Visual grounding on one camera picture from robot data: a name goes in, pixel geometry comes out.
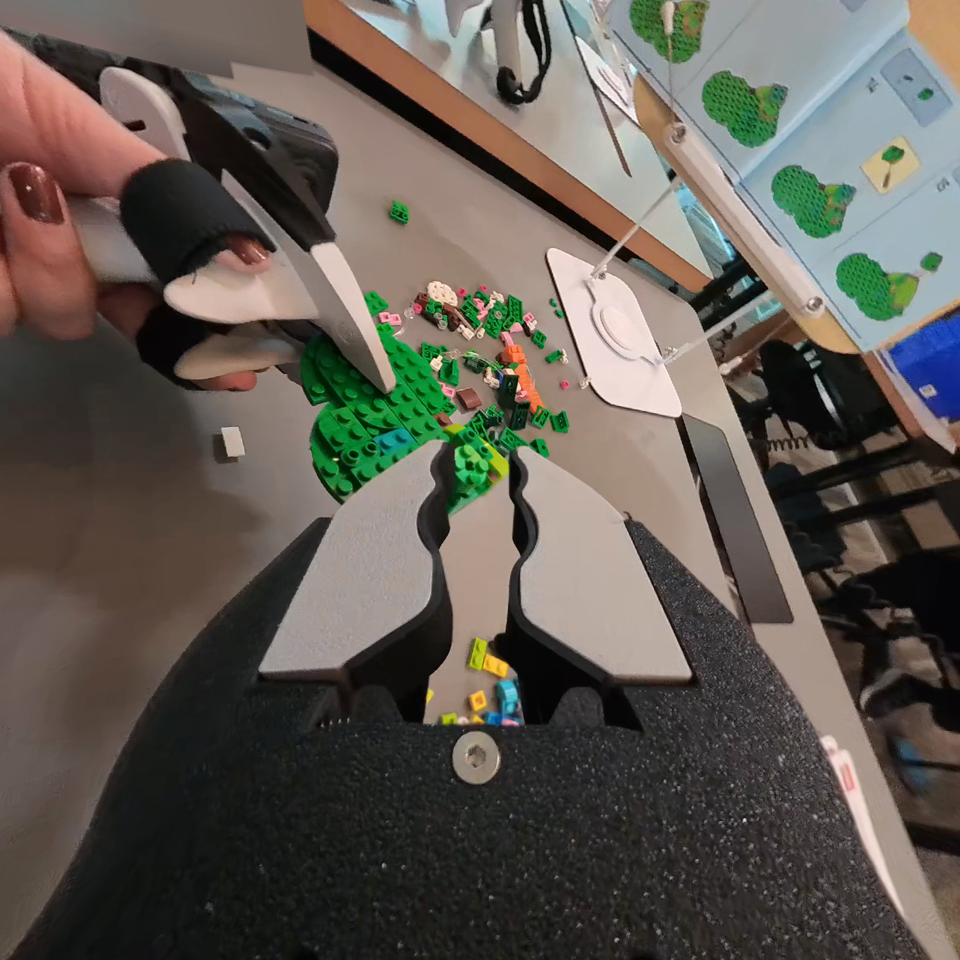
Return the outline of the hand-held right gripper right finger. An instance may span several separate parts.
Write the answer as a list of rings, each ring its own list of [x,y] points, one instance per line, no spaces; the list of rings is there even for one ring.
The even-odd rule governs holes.
[[[500,652],[524,719],[547,725],[567,695],[585,693],[600,724],[641,726],[628,691],[695,675],[628,519],[528,447],[510,455],[509,493],[518,556]]]

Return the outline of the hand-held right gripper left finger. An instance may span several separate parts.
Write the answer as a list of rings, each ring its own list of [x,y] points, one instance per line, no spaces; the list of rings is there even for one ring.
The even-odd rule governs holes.
[[[441,547],[453,482],[453,445],[429,441],[336,511],[263,654],[262,679],[345,696],[379,687],[402,717],[425,716],[452,644]]]

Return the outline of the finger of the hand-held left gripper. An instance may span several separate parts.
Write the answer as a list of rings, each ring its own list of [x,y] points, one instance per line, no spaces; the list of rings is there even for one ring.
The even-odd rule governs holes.
[[[390,394],[396,375],[358,280],[334,241],[303,248],[271,215],[263,229],[276,246],[263,272],[268,317],[306,321],[323,331],[377,390]]]

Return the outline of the green lego plate assembly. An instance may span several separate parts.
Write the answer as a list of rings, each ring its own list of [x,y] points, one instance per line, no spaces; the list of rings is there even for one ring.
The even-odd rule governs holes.
[[[321,485],[339,503],[434,440],[454,449],[454,487],[447,511],[454,514],[509,475],[504,453],[482,424],[450,419],[453,399],[426,357],[379,326],[395,387],[379,390],[329,336],[319,334],[300,358],[301,386],[318,407],[309,447]]]

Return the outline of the small colourful lego pieces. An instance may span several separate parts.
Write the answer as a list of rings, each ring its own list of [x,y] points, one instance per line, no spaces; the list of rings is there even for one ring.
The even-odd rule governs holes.
[[[520,681],[494,644],[483,637],[456,639],[427,683],[426,725],[525,724]]]

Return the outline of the instruction book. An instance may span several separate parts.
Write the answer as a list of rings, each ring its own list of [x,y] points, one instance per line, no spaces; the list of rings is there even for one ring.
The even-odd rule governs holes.
[[[920,2],[610,2],[651,134],[798,322],[858,353],[958,306],[958,85]]]

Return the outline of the cluster of green lego parts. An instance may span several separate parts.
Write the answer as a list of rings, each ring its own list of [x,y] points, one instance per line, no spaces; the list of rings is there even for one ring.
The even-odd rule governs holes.
[[[364,301],[397,383],[418,395],[440,426],[455,415],[476,420],[476,430],[501,452],[529,447],[545,458],[546,433],[570,432],[569,414],[551,411],[542,399],[527,354],[542,353],[545,365],[560,367],[570,355],[546,350],[545,332],[516,296],[431,280],[397,309],[376,291],[365,292]]]

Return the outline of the lego instruction booklet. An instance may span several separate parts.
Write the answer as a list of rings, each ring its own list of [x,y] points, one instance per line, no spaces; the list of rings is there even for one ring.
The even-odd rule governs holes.
[[[840,748],[835,738],[830,735],[822,736],[820,743],[833,769],[841,794],[846,801],[856,825],[860,842],[870,859],[873,869],[892,905],[900,917],[906,919],[902,901],[890,870],[887,867],[882,847],[874,828],[852,755],[848,750]]]

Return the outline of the person's left hand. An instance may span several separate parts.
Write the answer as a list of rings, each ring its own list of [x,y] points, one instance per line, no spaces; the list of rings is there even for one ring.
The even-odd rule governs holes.
[[[117,199],[166,155],[5,32],[1,47],[2,336],[77,341],[104,319],[134,341],[163,296],[96,281],[65,197]]]

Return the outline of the black flat desk panel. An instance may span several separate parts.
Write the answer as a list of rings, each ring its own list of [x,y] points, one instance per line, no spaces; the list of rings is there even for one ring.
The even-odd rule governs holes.
[[[681,415],[678,428],[746,620],[752,626],[794,626],[794,609],[747,482],[749,469],[757,466],[748,439],[690,413]]]

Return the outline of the white book stand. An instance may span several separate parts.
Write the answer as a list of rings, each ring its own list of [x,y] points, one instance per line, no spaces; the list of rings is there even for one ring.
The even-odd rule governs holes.
[[[632,289],[609,272],[612,261],[637,233],[649,213],[683,185],[675,176],[634,222],[626,235],[595,265],[558,247],[546,251],[546,264],[561,301],[586,385],[607,404],[639,413],[678,419],[682,402],[668,372],[675,360],[705,344],[714,330],[702,331],[666,353],[658,346]]]

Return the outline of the black and white headset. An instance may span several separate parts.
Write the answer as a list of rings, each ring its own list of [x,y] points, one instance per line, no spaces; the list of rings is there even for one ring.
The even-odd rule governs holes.
[[[496,89],[500,99],[512,106],[535,102],[552,63],[552,42],[545,1],[444,1],[448,30],[457,37],[464,15],[486,7],[482,28],[493,30],[497,60]],[[525,33],[536,60],[536,72],[529,83],[522,78],[521,31]]]

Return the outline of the blue storage crate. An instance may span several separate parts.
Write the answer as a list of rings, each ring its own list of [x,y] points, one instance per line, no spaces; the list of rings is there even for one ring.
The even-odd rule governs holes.
[[[959,421],[959,309],[893,344],[886,355],[931,413]]]

